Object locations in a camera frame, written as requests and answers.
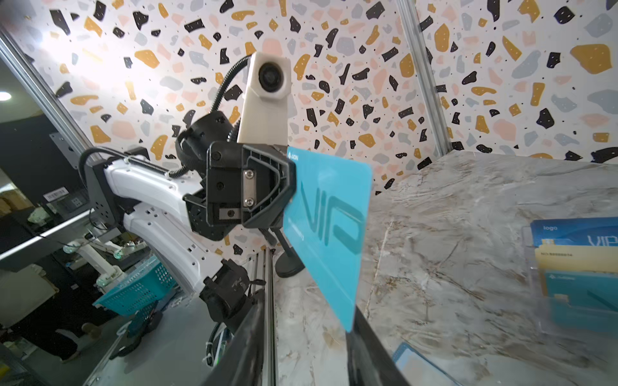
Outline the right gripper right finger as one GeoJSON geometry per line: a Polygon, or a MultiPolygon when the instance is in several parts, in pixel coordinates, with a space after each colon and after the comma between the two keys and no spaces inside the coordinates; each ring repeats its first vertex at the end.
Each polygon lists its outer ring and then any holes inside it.
{"type": "Polygon", "coordinates": [[[409,385],[358,307],[346,346],[350,385],[409,385]]]}

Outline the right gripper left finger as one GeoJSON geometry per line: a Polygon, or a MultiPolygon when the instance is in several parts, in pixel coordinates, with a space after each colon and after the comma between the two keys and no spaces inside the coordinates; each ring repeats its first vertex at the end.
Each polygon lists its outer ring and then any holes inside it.
{"type": "Polygon", "coordinates": [[[254,304],[234,334],[222,360],[202,383],[212,385],[260,385],[264,359],[265,291],[259,290],[254,304]]]}

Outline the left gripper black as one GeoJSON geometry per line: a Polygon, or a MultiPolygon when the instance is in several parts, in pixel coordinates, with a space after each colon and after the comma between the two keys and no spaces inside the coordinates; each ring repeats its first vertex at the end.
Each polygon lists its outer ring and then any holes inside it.
{"type": "Polygon", "coordinates": [[[214,142],[201,170],[201,189],[187,194],[191,229],[221,241],[236,226],[280,228],[296,191],[286,146],[214,142]]]}

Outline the teal VIP credit card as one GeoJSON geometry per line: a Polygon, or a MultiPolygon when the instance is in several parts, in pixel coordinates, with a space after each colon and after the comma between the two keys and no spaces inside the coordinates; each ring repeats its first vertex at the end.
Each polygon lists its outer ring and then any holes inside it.
{"type": "Polygon", "coordinates": [[[283,232],[346,331],[352,331],[373,171],[363,162],[290,147],[296,192],[283,232]]]}

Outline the blue VIP credit card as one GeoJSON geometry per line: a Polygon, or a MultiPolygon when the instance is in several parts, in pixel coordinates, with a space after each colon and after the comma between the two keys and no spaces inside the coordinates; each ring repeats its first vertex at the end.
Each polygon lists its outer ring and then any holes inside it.
{"type": "Polygon", "coordinates": [[[616,217],[535,220],[530,229],[535,247],[542,244],[617,246],[616,217]]]}

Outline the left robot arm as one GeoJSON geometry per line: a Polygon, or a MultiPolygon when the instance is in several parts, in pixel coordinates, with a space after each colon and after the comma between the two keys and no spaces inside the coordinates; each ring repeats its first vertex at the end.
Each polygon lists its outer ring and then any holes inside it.
{"type": "Polygon", "coordinates": [[[280,146],[240,143],[239,125],[220,111],[180,133],[176,146],[184,175],[155,165],[142,147],[89,148],[78,172],[100,219],[142,238],[213,321],[237,331],[256,302],[249,274],[206,242],[239,225],[278,233],[296,190],[295,165],[280,146]]]}

